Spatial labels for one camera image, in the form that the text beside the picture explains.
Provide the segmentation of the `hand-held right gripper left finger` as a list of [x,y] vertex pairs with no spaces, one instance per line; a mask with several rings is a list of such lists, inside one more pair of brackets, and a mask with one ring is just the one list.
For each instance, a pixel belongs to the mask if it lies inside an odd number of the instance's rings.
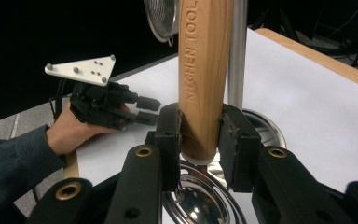
[[104,224],[161,224],[162,194],[179,186],[181,112],[161,108],[155,131],[129,150]]

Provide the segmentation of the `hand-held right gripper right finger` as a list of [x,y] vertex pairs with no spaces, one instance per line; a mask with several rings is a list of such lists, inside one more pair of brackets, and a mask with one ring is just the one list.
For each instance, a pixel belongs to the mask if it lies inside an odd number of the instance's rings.
[[228,187],[252,195],[261,224],[353,224],[291,151],[263,145],[252,123],[231,105],[223,106],[219,152]]

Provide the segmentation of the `wooden handled steel egg separator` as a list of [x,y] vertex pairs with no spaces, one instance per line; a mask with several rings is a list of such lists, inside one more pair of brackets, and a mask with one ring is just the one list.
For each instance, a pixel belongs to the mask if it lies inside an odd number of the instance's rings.
[[208,171],[223,110],[234,0],[179,0],[179,189],[163,196],[175,224],[246,224],[235,200]]

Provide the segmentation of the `steel utensil rack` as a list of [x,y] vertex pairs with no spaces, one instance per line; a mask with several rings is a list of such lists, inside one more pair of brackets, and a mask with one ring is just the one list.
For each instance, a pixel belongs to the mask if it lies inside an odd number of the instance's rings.
[[248,0],[234,0],[227,68],[227,99],[220,119],[219,164],[226,186],[250,192],[255,182],[258,151],[264,146],[285,147],[278,126],[268,117],[243,107]]

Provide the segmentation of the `white paper table sheet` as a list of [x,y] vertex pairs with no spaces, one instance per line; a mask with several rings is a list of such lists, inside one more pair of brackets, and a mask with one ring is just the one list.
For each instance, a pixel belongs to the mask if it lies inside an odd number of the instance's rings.
[[[344,192],[358,181],[358,70],[267,29],[248,30],[243,107],[272,120],[311,174]],[[177,57],[120,80],[139,95],[178,100]],[[93,138],[77,151],[79,176],[96,185],[121,171],[150,126]]]

